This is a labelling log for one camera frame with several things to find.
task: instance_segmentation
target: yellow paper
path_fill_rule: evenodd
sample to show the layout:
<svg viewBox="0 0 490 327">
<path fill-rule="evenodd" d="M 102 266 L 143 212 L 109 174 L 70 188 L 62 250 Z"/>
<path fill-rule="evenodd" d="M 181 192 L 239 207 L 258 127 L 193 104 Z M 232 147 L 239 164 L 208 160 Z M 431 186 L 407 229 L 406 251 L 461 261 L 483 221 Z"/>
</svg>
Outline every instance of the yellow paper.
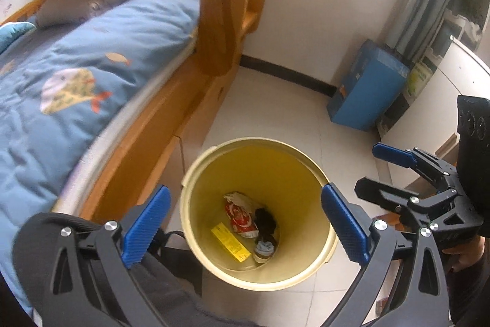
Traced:
<svg viewBox="0 0 490 327">
<path fill-rule="evenodd" d="M 239 262 L 243 262 L 251 255 L 223 223 L 213 227 L 211 231 Z"/>
</svg>

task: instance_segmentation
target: trash can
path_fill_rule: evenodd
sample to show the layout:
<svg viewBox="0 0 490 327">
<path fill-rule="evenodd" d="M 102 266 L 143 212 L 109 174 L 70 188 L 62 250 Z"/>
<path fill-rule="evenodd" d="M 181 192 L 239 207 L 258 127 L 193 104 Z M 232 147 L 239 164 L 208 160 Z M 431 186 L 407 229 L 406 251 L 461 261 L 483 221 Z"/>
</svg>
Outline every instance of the trash can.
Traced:
<svg viewBox="0 0 490 327">
<path fill-rule="evenodd" d="M 190 249 L 207 270 L 234 286 L 253 291 L 292 287 L 327 262 L 337 245 L 320 203 L 327 183 L 317 164 L 282 142 L 243 138 L 212 147 L 182 182 L 180 217 Z M 263 265 L 253 257 L 240 263 L 211 231 L 220 223 L 230 227 L 223 198 L 230 192 L 263 204 L 277 222 L 278 246 Z M 235 236 L 248 249 L 254 247 L 254 240 Z"/>
</svg>

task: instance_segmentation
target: hand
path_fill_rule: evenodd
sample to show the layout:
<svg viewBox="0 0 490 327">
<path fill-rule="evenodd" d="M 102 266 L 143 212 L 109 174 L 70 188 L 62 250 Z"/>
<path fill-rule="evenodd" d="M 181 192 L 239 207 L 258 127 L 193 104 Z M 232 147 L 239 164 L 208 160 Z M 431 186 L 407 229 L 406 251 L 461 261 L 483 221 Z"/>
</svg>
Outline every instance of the hand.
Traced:
<svg viewBox="0 0 490 327">
<path fill-rule="evenodd" d="M 459 255 L 458 261 L 453 265 L 452 270 L 459 272 L 477 263 L 485 251 L 485 238 L 475 236 L 469 243 L 460 244 L 450 249 L 443 249 L 443 253 Z"/>
</svg>

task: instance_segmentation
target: white floor tile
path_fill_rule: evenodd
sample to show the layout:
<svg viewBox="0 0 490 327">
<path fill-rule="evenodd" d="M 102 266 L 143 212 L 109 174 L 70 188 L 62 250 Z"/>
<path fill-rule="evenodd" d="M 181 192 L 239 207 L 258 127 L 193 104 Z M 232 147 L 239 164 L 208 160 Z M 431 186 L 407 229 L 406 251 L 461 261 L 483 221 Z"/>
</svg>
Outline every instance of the white floor tile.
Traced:
<svg viewBox="0 0 490 327">
<path fill-rule="evenodd" d="M 214 277 L 203 278 L 202 298 L 210 311 L 268 327 L 305 326 L 312 297 L 313 293 L 246 291 Z"/>
<path fill-rule="evenodd" d="M 339 243 L 330 262 L 323 265 L 317 272 L 315 292 L 347 290 L 361 267 L 351 262 Z"/>
<path fill-rule="evenodd" d="M 392 261 L 388 273 L 386 274 L 385 282 L 383 287 L 381 287 L 381 292 L 379 294 L 379 299 L 384 299 L 390 296 L 391 289 L 396 280 L 396 275 L 400 268 L 401 261 Z"/>
<path fill-rule="evenodd" d="M 168 221 L 167 231 L 179 230 L 182 231 L 182 223 L 180 221 L 180 199 L 173 209 L 172 216 Z"/>
<path fill-rule="evenodd" d="M 331 315 L 344 297 L 346 291 L 318 292 L 313 294 L 313 301 L 306 327 L 320 327 Z M 376 304 L 374 303 L 364 323 L 376 319 Z"/>
<path fill-rule="evenodd" d="M 203 150 L 231 139 L 276 139 L 321 163 L 318 110 L 327 97 L 250 69 L 240 68 Z"/>
<path fill-rule="evenodd" d="M 298 292 L 298 293 L 311 293 L 315 290 L 316 278 L 317 278 L 317 274 L 315 273 L 313 276 L 308 277 L 305 281 L 301 282 L 300 284 L 297 284 L 294 287 L 286 288 L 283 291 Z"/>
<path fill-rule="evenodd" d="M 364 177 L 379 180 L 372 147 L 379 141 L 374 132 L 362 132 L 330 121 L 321 114 L 322 167 L 331 182 L 349 202 L 361 205 L 371 217 L 385 212 L 377 205 L 360 200 L 355 192 L 356 182 Z"/>
<path fill-rule="evenodd" d="M 390 167 L 388 163 L 383 160 L 379 160 L 377 158 L 374 159 L 376 162 L 376 168 L 378 169 L 379 181 L 386 183 L 388 185 L 393 185 L 393 181 L 391 180 Z"/>
</svg>

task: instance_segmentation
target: blue gripper pad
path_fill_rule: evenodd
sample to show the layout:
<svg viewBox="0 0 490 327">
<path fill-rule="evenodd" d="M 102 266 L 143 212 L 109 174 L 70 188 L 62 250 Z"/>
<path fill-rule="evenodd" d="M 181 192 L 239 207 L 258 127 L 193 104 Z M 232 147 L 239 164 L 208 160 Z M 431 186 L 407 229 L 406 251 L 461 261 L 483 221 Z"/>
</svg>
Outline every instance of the blue gripper pad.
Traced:
<svg viewBox="0 0 490 327">
<path fill-rule="evenodd" d="M 400 150 L 383 143 L 375 144 L 372 148 L 372 154 L 379 160 L 400 165 L 404 168 L 415 168 L 417 166 L 417 159 L 410 151 Z"/>
<path fill-rule="evenodd" d="M 126 268 L 143 259 L 170 207 L 170 190 L 162 186 L 124 235 L 121 259 Z"/>
<path fill-rule="evenodd" d="M 360 206 L 350 204 L 333 183 L 322 189 L 322 208 L 349 259 L 361 266 L 367 265 L 371 259 L 371 219 L 366 212 Z"/>
</svg>

